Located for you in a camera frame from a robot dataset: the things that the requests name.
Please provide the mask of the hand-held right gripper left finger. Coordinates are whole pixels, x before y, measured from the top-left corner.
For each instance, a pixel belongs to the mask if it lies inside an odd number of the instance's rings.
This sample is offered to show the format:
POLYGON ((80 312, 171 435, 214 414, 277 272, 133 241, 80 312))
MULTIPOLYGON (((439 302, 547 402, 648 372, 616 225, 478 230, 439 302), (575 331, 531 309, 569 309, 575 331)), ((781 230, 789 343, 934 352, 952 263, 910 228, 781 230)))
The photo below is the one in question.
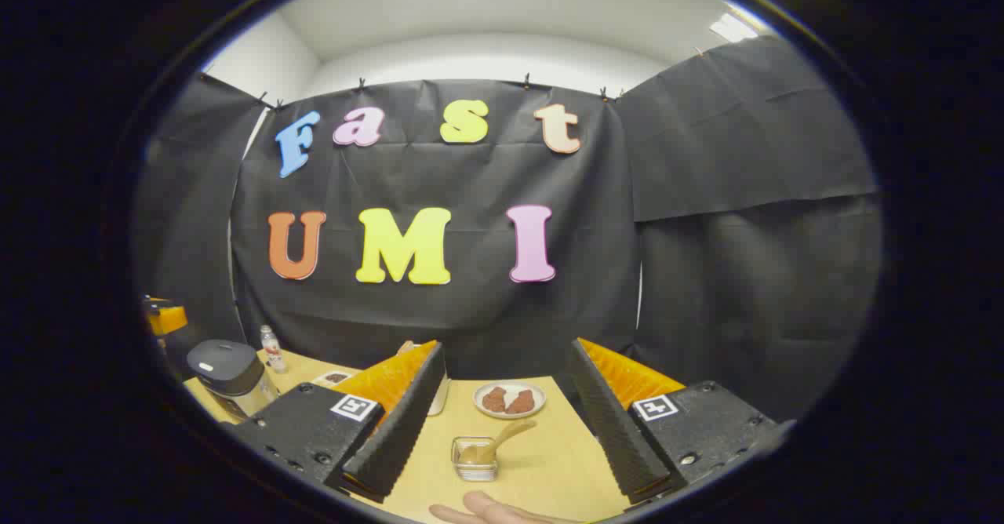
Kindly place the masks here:
POLYGON ((404 471, 445 372, 444 348, 431 340, 333 388, 295 385, 228 431, 299 480, 380 503, 404 471))

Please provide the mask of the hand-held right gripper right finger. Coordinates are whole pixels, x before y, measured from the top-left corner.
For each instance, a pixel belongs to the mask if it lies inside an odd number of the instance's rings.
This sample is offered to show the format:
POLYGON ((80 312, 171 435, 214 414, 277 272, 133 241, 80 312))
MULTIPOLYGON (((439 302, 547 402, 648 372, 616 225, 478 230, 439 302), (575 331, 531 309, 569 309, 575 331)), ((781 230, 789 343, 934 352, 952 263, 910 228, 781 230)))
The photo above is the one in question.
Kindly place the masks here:
POLYGON ((713 380, 684 385, 578 338, 568 374, 631 505, 706 482, 781 441, 777 423, 713 380))

